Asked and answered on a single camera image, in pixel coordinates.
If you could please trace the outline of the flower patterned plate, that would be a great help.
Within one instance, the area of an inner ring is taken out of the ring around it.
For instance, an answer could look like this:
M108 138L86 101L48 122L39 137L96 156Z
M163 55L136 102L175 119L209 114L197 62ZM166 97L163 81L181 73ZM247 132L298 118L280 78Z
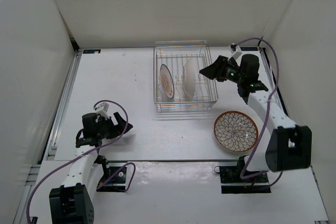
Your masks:
M225 150L244 153L252 150L259 137L254 120L239 111L226 111L214 122L216 142Z

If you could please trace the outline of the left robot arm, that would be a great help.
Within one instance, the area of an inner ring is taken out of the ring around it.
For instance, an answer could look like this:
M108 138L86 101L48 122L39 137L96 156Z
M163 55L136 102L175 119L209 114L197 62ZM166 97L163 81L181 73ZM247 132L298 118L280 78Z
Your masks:
M125 178L127 164L110 167L99 153L104 139L115 139L133 127L118 112L113 115L115 123L104 112L82 116L82 129L76 135L76 161L62 184L49 193L53 223L93 223L95 192L111 188L118 176Z

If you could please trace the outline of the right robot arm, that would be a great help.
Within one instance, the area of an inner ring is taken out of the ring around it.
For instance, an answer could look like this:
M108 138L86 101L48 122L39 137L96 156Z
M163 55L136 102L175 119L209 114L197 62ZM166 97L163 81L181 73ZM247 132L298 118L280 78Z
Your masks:
M244 157L244 164L236 168L236 177L242 182L268 171L305 169L311 165L310 128L298 125L272 103L274 93L259 80L259 67L257 56L244 54L240 63L234 57L219 56L199 71L208 79L237 84L239 96L264 122L259 134L264 131L270 134L267 149L261 153L252 150Z

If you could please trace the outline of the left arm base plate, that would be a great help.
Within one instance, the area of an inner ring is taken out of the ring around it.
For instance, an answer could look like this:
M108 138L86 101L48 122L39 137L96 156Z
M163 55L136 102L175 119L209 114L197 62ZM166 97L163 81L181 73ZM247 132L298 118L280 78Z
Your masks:
M123 163L109 163L109 176L116 172ZM97 192L123 193L126 189L127 167L120 170L108 183L97 189Z

